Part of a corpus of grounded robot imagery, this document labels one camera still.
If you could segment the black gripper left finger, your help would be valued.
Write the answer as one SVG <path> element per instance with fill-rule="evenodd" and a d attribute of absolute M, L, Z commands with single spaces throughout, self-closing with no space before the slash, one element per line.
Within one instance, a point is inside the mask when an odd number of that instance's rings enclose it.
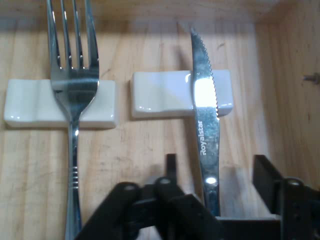
<path fill-rule="evenodd" d="M 166 155 L 165 176 L 143 187 L 118 183 L 76 236 L 77 240 L 135 240 L 155 227 L 163 240 L 221 240 L 223 226 L 177 184 L 177 156 Z"/>

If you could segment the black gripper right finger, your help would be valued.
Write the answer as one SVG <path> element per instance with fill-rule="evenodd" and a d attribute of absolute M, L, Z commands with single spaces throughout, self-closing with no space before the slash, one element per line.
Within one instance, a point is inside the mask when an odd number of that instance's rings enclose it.
<path fill-rule="evenodd" d="M 265 155 L 253 157 L 252 183 L 269 212 L 280 216 L 282 240 L 315 240 L 320 233 L 320 191 L 284 177 Z"/>

